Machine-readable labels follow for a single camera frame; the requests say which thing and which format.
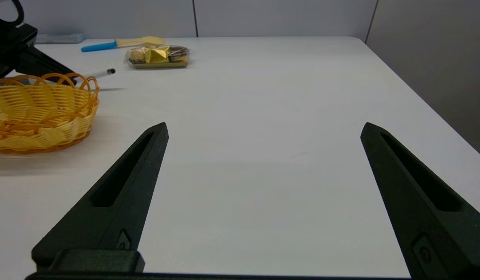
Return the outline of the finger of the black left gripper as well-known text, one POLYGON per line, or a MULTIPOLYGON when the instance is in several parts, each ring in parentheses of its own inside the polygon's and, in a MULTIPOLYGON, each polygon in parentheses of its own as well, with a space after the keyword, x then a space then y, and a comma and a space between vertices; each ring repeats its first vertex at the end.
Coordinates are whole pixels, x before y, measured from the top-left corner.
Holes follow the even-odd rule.
POLYGON ((74 71, 56 61, 34 46, 23 50, 18 56, 18 63, 14 66, 17 73, 41 77, 47 74, 67 75, 74 71))

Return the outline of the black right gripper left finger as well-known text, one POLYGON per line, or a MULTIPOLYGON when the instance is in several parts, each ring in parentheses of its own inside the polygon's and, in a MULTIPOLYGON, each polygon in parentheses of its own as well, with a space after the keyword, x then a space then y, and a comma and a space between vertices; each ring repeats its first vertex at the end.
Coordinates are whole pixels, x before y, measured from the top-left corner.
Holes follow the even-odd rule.
POLYGON ((38 273, 143 271, 138 245, 168 140, 162 122, 131 144, 34 246, 38 273))

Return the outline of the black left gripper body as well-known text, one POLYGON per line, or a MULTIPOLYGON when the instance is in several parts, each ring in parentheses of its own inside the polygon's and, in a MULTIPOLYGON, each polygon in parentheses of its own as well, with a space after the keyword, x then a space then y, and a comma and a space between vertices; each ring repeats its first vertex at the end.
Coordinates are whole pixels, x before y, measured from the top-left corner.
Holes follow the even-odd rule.
POLYGON ((18 11, 14 21, 5 21, 0 18, 0 78, 11 72, 17 64, 14 55, 20 53, 35 43, 37 29, 23 21, 24 11, 18 11))

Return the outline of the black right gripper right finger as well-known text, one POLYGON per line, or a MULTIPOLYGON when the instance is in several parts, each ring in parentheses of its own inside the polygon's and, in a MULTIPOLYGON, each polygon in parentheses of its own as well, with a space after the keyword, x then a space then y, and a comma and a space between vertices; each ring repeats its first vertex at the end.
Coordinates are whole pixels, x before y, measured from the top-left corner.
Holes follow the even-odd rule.
POLYGON ((480 212, 385 129, 360 139, 411 278, 480 280, 480 212))

